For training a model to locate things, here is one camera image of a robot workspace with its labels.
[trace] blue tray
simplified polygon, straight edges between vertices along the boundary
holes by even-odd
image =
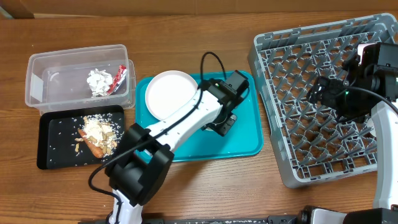
[[[198,130],[175,151],[174,162],[254,156],[260,152],[264,139],[254,80],[248,72],[240,72],[249,79],[250,94],[233,110],[238,118],[227,135],[221,137],[214,131]],[[194,74],[192,77],[200,83],[199,74]],[[224,79],[222,72],[206,73],[204,77]],[[136,89],[136,123],[142,127],[159,122],[148,111],[145,103],[145,91],[152,79],[141,80]],[[150,160],[150,156],[146,153],[137,153],[145,161]]]

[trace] clear plastic bin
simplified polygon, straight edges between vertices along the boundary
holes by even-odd
[[[87,84],[90,70],[106,70],[115,76],[119,66],[129,71],[119,89],[109,96],[92,97]],[[25,102],[40,114],[95,106],[135,104],[135,72],[124,45],[107,45],[34,54],[29,59]]]

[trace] white plate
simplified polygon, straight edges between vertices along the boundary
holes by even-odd
[[[163,120],[188,103],[197,88],[196,81],[185,72],[162,72],[148,84],[145,103],[155,118]]]

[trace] carrot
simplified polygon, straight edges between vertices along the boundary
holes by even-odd
[[[88,148],[93,153],[93,155],[97,158],[102,158],[104,156],[102,149],[98,146],[95,146],[92,142],[90,142],[86,138],[86,133],[83,130],[77,129],[77,131],[79,132],[80,136],[83,138],[83,140],[85,141],[85,143],[87,144]]]

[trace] dish rack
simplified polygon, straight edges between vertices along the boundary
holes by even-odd
[[[373,127],[337,123],[335,110],[313,105],[307,92],[320,75],[344,79],[341,66],[358,44],[394,44],[391,14],[259,34],[248,56],[266,107],[271,143],[283,183],[290,188],[375,171]]]

